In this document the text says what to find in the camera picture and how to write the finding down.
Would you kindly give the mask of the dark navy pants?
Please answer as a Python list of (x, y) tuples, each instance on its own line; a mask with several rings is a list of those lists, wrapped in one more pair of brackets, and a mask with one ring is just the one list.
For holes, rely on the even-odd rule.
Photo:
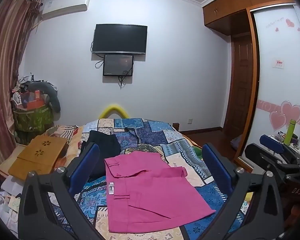
[(98, 161), (89, 177), (89, 181), (93, 181), (106, 175), (104, 159), (119, 155), (121, 150), (114, 134), (107, 135), (98, 131), (90, 131), (87, 141), (82, 142), (80, 153), (84, 151), (89, 143), (95, 143), (100, 150)]

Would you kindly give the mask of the pink pants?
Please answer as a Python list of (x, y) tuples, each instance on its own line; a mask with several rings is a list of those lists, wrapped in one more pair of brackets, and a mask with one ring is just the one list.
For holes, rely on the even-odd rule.
[(134, 151), (104, 163), (112, 233), (168, 230), (215, 213), (187, 181), (187, 170), (170, 167), (158, 153)]

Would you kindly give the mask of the green thermos bottle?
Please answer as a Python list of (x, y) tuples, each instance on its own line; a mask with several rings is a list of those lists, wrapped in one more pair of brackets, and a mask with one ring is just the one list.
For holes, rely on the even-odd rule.
[(284, 138), (283, 143), (287, 146), (290, 145), (291, 139), (293, 137), (293, 133), (294, 133), (294, 128), (296, 125), (296, 121), (294, 119), (291, 119), (288, 125), (288, 129)]

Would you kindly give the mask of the white papers pile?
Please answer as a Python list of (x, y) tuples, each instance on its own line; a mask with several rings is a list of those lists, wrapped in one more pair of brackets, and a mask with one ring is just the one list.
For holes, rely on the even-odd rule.
[(0, 222), (18, 239), (18, 212), (24, 182), (9, 175), (0, 185)]

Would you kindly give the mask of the brown wooden door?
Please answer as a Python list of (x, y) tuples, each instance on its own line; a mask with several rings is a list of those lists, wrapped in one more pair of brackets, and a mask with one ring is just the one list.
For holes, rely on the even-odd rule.
[(231, 38), (231, 81), (223, 131), (234, 139), (245, 128), (253, 82), (253, 48), (251, 35)]

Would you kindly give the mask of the white sliding wardrobe door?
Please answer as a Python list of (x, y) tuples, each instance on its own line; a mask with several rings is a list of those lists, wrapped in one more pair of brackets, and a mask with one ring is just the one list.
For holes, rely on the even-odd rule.
[(300, 8), (280, 4), (254, 9), (259, 83), (256, 111), (247, 142), (286, 132), (290, 120), (300, 150)]

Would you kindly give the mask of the wooden lap desk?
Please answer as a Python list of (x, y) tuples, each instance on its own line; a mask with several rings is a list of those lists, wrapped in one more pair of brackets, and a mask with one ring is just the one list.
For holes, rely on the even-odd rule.
[(50, 174), (66, 145), (66, 138), (36, 136), (17, 156), (8, 170), (9, 175), (25, 180), (30, 171), (38, 175)]

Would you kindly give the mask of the orange box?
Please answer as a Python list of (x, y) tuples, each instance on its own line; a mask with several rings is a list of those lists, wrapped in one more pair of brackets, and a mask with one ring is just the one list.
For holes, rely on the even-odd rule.
[(44, 99), (41, 97), (39, 90), (34, 92), (34, 100), (27, 103), (27, 110), (37, 109), (45, 105)]

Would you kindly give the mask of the yellow foam tube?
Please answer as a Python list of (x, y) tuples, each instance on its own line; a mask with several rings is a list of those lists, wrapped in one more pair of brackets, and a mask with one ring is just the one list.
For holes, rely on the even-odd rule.
[(116, 113), (117, 115), (119, 115), (123, 119), (128, 119), (129, 118), (128, 113), (118, 104), (111, 104), (111, 105), (107, 106), (102, 111), (102, 113), (100, 114), (100, 116), (98, 118), (99, 119), (106, 119), (112, 113)]

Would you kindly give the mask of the grey plush pillow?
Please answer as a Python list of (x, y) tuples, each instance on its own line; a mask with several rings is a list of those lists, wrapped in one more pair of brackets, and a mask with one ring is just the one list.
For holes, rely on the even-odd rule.
[(33, 81), (27, 85), (27, 88), (30, 92), (39, 90), (43, 94), (47, 94), (49, 96), (49, 103), (52, 107), (52, 110), (56, 113), (61, 112), (61, 106), (58, 100), (57, 91), (50, 83), (43, 81)]

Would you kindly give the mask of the wooden wardrobe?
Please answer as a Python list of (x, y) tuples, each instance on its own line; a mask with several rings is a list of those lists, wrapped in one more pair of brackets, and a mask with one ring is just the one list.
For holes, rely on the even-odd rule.
[[(234, 161), (246, 161), (244, 149), (249, 144), (247, 142), (253, 123), (253, 118), (257, 105), (258, 83), (259, 83), (259, 62), (258, 44), (255, 28), (255, 21), (252, 16), (254, 9), (261, 9), (268, 6), (280, 4), (295, 4), (300, 8), (297, 0), (208, 0), (203, 6), (204, 24), (206, 27), (217, 31), (231, 38), (235, 36), (251, 35), (253, 48), (253, 82), (251, 89), (250, 106), (243, 133), (234, 138), (228, 138), (225, 133), (225, 141), (221, 145), (222, 155)], [(231, 56), (229, 69), (229, 94), (231, 81)], [(229, 95), (226, 101), (226, 111), (228, 108)], [(293, 140), (293, 148), (300, 152), (298, 137)]]

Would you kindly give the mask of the striped red curtain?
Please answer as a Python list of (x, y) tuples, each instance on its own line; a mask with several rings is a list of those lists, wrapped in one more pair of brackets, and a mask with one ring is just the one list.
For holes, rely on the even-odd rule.
[(0, 164), (15, 148), (11, 92), (42, 0), (0, 3)]

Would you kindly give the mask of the white air conditioner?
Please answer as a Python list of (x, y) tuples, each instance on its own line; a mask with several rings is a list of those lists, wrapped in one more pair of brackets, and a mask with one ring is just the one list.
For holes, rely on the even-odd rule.
[(45, 3), (42, 20), (87, 11), (90, 0), (53, 0)]

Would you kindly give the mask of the small black wall monitor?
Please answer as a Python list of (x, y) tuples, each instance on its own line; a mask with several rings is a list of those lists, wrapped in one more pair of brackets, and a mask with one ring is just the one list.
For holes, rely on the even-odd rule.
[(105, 55), (103, 64), (103, 76), (132, 76), (133, 64), (133, 55)]

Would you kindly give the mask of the wall mounted black television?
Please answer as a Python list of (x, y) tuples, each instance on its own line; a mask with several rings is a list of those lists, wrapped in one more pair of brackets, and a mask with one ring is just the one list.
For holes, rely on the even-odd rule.
[(97, 54), (145, 55), (147, 46), (145, 25), (97, 24), (92, 52)]

